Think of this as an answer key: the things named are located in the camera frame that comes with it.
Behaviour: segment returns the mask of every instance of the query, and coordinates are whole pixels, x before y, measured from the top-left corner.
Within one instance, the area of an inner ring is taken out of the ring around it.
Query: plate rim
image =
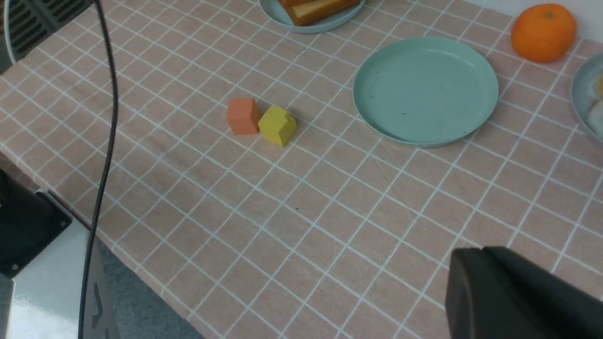
[[[353,10],[350,13],[348,13],[347,15],[345,15],[333,22],[328,22],[328,23],[321,24],[321,25],[312,25],[312,26],[295,26],[295,25],[284,24],[283,22],[276,20],[270,14],[268,14],[268,11],[266,11],[266,8],[264,8],[265,4],[268,1],[276,1],[276,0],[259,0],[260,8],[264,12],[264,14],[266,14],[266,16],[272,22],[274,22],[276,25],[278,25],[286,30],[289,30],[293,33],[300,33],[300,34],[317,34],[317,33],[330,31],[337,27],[340,27],[340,26],[348,23],[354,17],[356,17],[356,15],[358,15],[358,13],[364,8],[364,5],[367,2],[367,0],[360,0],[360,3],[358,5],[356,5],[356,7],[353,8]]]
[[[574,75],[572,77],[572,83],[570,85],[570,100],[572,102],[573,113],[576,116],[576,119],[578,119],[578,123],[582,126],[582,128],[584,128],[587,131],[587,133],[596,142],[603,144],[603,138],[600,138],[595,133],[595,131],[593,131],[591,129],[589,124],[586,122],[586,117],[582,117],[580,115],[580,113],[578,112],[578,108],[576,107],[576,95],[574,95],[574,91],[576,90],[576,87],[577,87],[577,82],[579,81],[578,79],[579,78],[581,79],[583,77],[581,75],[581,73],[584,73],[586,71],[586,69],[591,67],[592,64],[596,65],[598,63],[600,63],[603,68],[603,52],[599,52],[599,53],[591,56],[590,58],[586,59],[586,61],[582,65],[580,65],[580,67],[576,70],[576,72],[574,73]]]
[[[463,48],[466,48],[468,50],[468,52],[475,53],[481,60],[483,60],[485,62],[486,65],[488,65],[488,69],[491,71],[491,76],[492,76],[491,79],[493,80],[492,83],[496,86],[496,91],[493,91],[493,93],[496,92],[496,100],[494,101],[494,105],[492,106],[492,108],[490,108],[489,114],[487,114],[485,116],[484,120],[481,121],[476,128],[468,131],[467,133],[461,135],[460,137],[458,137],[456,139],[451,139],[449,141],[436,141],[436,142],[422,143],[422,142],[405,141],[405,140],[400,139],[400,138],[394,138],[394,137],[392,137],[390,135],[385,134],[379,128],[376,128],[372,123],[368,122],[367,119],[366,119],[366,117],[365,117],[366,112],[363,113],[358,108],[358,102],[357,102],[359,100],[359,98],[358,98],[358,96],[359,96],[359,94],[358,94],[358,92],[359,92],[358,86],[360,86],[360,85],[356,85],[357,84],[356,81],[358,80],[358,74],[360,73],[360,71],[362,70],[362,68],[365,67],[365,65],[371,59],[377,57],[380,53],[383,53],[387,49],[390,49],[390,48],[393,49],[393,48],[395,48],[396,45],[403,45],[403,44],[406,44],[406,43],[409,43],[409,42],[416,42],[418,40],[423,40],[423,41],[425,41],[425,40],[431,40],[431,41],[434,41],[434,42],[435,41],[442,41],[442,42],[446,42],[446,43],[450,43],[450,42],[455,43],[455,44],[457,44],[459,46],[462,46]],[[492,116],[492,114],[494,113],[494,111],[496,109],[496,106],[498,106],[498,103],[499,103],[499,100],[500,100],[500,88],[499,88],[499,84],[498,84],[498,78],[496,76],[496,73],[495,73],[494,69],[492,68],[492,65],[490,64],[490,62],[488,62],[488,60],[483,55],[481,55],[480,53],[478,53],[475,49],[471,48],[468,45],[465,45],[464,43],[461,43],[461,42],[456,41],[456,40],[448,39],[448,38],[445,38],[445,37],[416,37],[416,38],[403,39],[403,40],[394,42],[394,43],[392,43],[392,44],[390,44],[390,45],[388,45],[386,47],[383,47],[383,48],[377,50],[376,52],[372,53],[372,55],[370,55],[366,60],[364,60],[364,62],[362,62],[362,64],[360,65],[360,67],[356,71],[356,75],[355,75],[355,78],[354,78],[354,84],[352,86],[352,99],[354,101],[354,106],[356,107],[356,111],[358,112],[358,115],[360,115],[360,117],[362,118],[362,120],[364,120],[364,122],[366,122],[367,125],[369,125],[374,131],[378,132],[381,136],[384,136],[384,137],[386,137],[386,138],[388,138],[390,140],[399,142],[401,144],[412,145],[412,146],[415,146],[415,147],[429,148],[429,147],[440,147],[440,146],[452,144],[452,143],[454,143],[456,141],[459,141],[460,139],[466,137],[467,135],[470,135],[471,133],[477,131],[481,126],[483,126],[488,121],[488,119],[490,119],[490,117]]]

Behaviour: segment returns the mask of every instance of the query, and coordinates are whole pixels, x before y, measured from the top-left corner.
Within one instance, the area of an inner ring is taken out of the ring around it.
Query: food on plate
[[[603,72],[599,72],[590,84],[590,96],[595,100],[603,100]]]
[[[554,62],[573,46],[577,30],[576,20],[565,7],[536,5],[515,21],[511,44],[519,56],[532,62]]]
[[[312,25],[360,3],[360,0],[314,0],[301,5],[287,6],[284,4],[286,1],[289,0],[279,0],[295,26]]]
[[[297,6],[314,0],[281,0],[280,4],[283,6]]]
[[[588,112],[586,122],[599,138],[603,138],[603,101],[597,100]]]

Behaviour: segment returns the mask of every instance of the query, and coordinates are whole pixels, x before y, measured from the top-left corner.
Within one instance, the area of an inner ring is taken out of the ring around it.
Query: table
[[[512,18],[418,2],[368,1],[311,36],[257,1],[104,3],[121,106],[99,237],[206,337],[444,338],[449,253],[464,246],[510,246],[603,296],[603,148],[569,102],[602,45],[533,65],[510,47]],[[501,93],[479,131],[418,150],[368,128],[351,85],[373,51],[425,34],[486,55]],[[0,80],[0,151],[87,221],[104,53],[88,9]],[[292,142],[233,136],[226,105],[243,96],[290,111]]]

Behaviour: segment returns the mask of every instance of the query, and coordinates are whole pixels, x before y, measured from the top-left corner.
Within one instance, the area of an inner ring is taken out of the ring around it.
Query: wall
[[[564,5],[578,21],[578,35],[603,42],[602,0],[467,0],[476,5],[510,14],[519,15],[524,9],[537,4]]]

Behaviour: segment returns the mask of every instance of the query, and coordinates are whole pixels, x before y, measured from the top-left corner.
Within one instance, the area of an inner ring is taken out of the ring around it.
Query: wire
[[[8,12],[10,9],[10,0],[4,1],[4,40],[6,41],[6,50],[8,52],[8,57],[10,58],[10,62],[12,64],[16,64],[17,60],[14,58],[13,53],[13,44],[10,42],[10,27],[8,24]]]
[[[105,40],[105,48],[107,50],[107,61],[109,63],[109,71],[111,73],[111,84],[113,88],[113,116],[111,118],[111,131],[109,134],[109,142],[107,143],[107,158],[105,159],[103,174],[101,176],[101,181],[98,185],[98,194],[96,196],[96,203],[94,205],[94,213],[92,214],[92,224],[90,225],[88,247],[86,248],[86,258],[84,260],[84,277],[81,283],[80,321],[78,327],[79,339],[84,338],[84,316],[86,315],[86,294],[88,291],[88,278],[90,277],[90,260],[92,259],[92,248],[94,246],[94,239],[96,237],[96,228],[98,227],[98,217],[101,213],[101,205],[103,204],[105,186],[107,185],[107,178],[109,176],[109,169],[111,167],[111,159],[113,157],[113,146],[115,144],[115,134],[117,131],[117,117],[119,110],[117,75],[115,72],[115,62],[113,61],[113,51],[111,50],[111,39],[109,37],[109,30],[107,29],[107,22],[105,21],[105,14],[103,13],[101,0],[94,0],[94,3],[96,4],[98,20],[100,21],[101,31],[103,32],[103,38]]]

